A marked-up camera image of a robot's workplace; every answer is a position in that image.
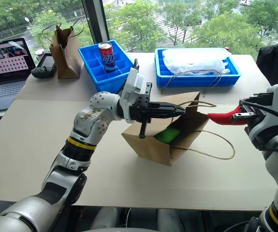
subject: pepsi can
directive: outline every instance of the pepsi can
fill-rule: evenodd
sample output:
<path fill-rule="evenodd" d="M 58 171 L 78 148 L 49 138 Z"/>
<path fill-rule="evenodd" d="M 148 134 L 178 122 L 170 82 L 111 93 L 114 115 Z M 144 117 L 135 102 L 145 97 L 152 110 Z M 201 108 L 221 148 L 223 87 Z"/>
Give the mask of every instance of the pepsi can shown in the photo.
<path fill-rule="evenodd" d="M 112 44 L 110 42 L 102 42 L 98 45 L 98 48 L 101 54 L 101 59 L 104 64 L 105 71 L 107 73 L 115 71 L 116 65 Z"/>

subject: green object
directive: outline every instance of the green object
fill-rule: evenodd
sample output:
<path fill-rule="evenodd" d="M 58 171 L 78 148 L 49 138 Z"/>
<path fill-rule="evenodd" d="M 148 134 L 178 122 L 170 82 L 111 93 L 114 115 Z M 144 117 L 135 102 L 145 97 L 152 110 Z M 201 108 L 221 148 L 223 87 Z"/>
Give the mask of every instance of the green object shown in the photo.
<path fill-rule="evenodd" d="M 170 144 L 180 133 L 180 130 L 168 127 L 156 134 L 154 138 L 164 144 Z"/>

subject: brown paper bag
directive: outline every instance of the brown paper bag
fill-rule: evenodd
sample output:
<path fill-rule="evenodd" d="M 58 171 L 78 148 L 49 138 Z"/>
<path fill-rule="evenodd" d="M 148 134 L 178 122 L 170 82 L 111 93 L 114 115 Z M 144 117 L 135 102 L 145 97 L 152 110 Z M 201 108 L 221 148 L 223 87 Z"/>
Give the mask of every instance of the brown paper bag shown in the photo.
<path fill-rule="evenodd" d="M 73 27 L 81 19 L 78 19 L 70 28 L 62 30 L 61 23 L 52 24 L 49 27 L 42 30 L 42 34 L 45 30 L 56 25 L 56 31 L 53 39 L 50 40 L 44 34 L 43 36 L 50 40 L 50 52 L 56 63 L 57 78 L 79 78 L 82 66 L 82 59 L 78 53 L 80 47 L 78 38 L 76 37 L 83 32 L 83 29 L 78 34 L 74 33 Z"/>
<path fill-rule="evenodd" d="M 199 100 L 199 92 L 166 96 L 162 97 L 159 101 L 181 104 L 193 100 Z M 202 130 L 207 121 L 207 115 L 197 112 L 197 107 L 191 107 L 186 108 L 185 114 L 176 117 L 173 123 L 171 123 L 171 118 L 153 118 L 151 123 L 147 125 L 145 133 L 146 137 L 144 139 L 139 138 L 141 124 L 138 122 L 135 122 L 127 128 L 122 133 L 122 136 L 135 150 L 138 156 L 144 157 L 153 162 L 171 166 L 174 161 L 185 152 L 183 149 L 177 149 L 174 147 L 188 148 L 200 134 L 200 132 L 193 131 Z M 168 145 L 158 141 L 154 136 L 166 129 L 169 125 L 172 128 L 180 130 L 181 133 Z"/>

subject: blue storage bin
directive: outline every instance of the blue storage bin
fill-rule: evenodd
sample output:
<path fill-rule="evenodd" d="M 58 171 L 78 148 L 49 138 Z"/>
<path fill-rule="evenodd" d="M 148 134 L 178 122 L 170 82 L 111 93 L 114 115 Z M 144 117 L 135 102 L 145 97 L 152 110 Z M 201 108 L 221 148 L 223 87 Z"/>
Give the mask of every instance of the blue storage bin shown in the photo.
<path fill-rule="evenodd" d="M 84 65 L 90 73 L 97 91 L 117 92 L 124 84 L 134 61 L 131 60 L 125 51 L 115 40 L 109 41 L 113 46 L 114 58 L 117 70 L 106 73 L 101 60 L 98 44 L 79 48 Z"/>
<path fill-rule="evenodd" d="M 166 49 L 157 48 L 155 50 L 155 70 L 156 70 L 156 84 L 159 87 L 165 86 L 170 78 L 174 75 L 164 64 L 163 51 Z M 240 71 L 228 57 L 224 62 L 228 62 L 226 66 L 230 70 L 229 74 L 222 75 L 221 80 L 216 78 L 218 75 L 214 73 L 208 73 L 205 75 L 181 75 L 175 77 L 168 87 L 180 87 L 180 86 L 213 86 L 218 81 L 217 86 L 233 86 L 241 76 Z"/>

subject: paper bag on windowsill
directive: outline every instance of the paper bag on windowsill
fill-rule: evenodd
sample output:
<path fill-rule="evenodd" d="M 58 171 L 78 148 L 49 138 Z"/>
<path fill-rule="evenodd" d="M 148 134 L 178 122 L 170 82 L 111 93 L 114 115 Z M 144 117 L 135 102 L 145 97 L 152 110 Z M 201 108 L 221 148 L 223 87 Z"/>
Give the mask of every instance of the paper bag on windowsill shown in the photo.
<path fill-rule="evenodd" d="M 162 97 L 160 102 L 168 102 L 173 104 L 181 104 L 187 101 L 199 100 L 199 92 L 182 93 L 171 96 Z M 187 105 L 198 105 L 193 102 L 185 104 L 182 107 L 186 109 L 185 114 L 174 118 L 171 123 L 171 118 L 159 119 L 153 118 L 151 123 L 148 123 L 146 129 L 146 137 L 139 138 L 141 123 L 135 122 L 127 128 L 122 136 L 127 143 L 134 149 L 138 156 L 151 160 L 153 162 L 161 163 L 171 166 L 185 150 L 174 147 L 189 148 L 192 142 L 200 134 L 208 117 L 205 114 L 197 112 L 198 107 L 186 108 Z M 165 144 L 154 138 L 156 134 L 165 130 L 168 126 L 180 130 L 180 134 L 170 143 Z"/>

